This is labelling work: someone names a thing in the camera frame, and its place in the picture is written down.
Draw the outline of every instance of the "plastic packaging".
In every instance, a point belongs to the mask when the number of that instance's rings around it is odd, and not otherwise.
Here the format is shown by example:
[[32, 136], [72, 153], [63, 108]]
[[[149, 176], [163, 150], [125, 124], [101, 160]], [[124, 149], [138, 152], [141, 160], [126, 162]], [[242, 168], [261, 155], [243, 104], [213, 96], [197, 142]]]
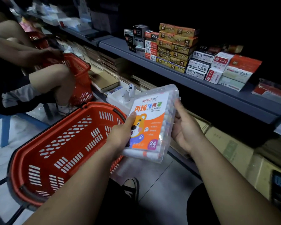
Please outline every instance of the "plastic packaging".
[[161, 163], [170, 144], [176, 112], [174, 102], [178, 97], [175, 85], [154, 88], [135, 96], [130, 113], [135, 111], [137, 116], [123, 155]]

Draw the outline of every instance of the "shorts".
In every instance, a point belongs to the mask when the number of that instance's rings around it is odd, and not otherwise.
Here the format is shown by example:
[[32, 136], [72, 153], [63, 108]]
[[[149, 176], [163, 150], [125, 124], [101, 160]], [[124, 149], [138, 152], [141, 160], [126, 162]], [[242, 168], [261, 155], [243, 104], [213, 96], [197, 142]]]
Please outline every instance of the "shorts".
[[0, 114], [14, 115], [26, 113], [36, 108], [40, 103], [55, 103], [52, 91], [42, 94], [30, 83], [29, 76], [4, 82], [1, 94]]

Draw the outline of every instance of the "floor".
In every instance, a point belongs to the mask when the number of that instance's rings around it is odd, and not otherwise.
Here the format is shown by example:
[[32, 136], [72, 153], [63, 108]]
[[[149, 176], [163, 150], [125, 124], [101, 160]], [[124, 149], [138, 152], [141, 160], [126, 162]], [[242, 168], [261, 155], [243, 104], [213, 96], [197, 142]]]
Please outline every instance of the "floor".
[[[53, 124], [59, 120], [54, 113], [54, 119], [49, 121], [44, 109], [40, 106], [28, 114]], [[40, 132], [34, 125], [12, 117], [10, 126], [10, 144], [0, 148], [0, 180], [6, 177], [6, 170], [12, 152]], [[139, 204], [144, 209], [145, 216], [151, 224], [187, 224], [186, 203], [193, 189], [201, 181], [193, 176], [169, 155], [161, 164], [146, 160], [124, 158], [111, 178], [119, 184], [126, 179], [135, 177], [140, 183]], [[6, 183], [0, 186], [0, 216], [7, 222], [19, 205], [12, 199]], [[20, 225], [33, 212], [25, 210], [14, 224]]]

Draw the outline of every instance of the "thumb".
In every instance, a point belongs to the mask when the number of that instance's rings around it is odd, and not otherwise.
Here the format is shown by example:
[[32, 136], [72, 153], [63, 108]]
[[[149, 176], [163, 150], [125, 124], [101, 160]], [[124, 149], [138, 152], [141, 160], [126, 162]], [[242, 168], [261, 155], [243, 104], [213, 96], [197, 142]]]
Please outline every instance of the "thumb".
[[136, 118], [136, 112], [132, 112], [129, 117], [126, 119], [124, 126], [128, 129], [131, 128]]
[[175, 108], [178, 111], [181, 120], [185, 120], [185, 118], [189, 117], [189, 114], [187, 113], [187, 111], [185, 110], [185, 108], [183, 107], [181, 101], [179, 99], [176, 99], [175, 101]]

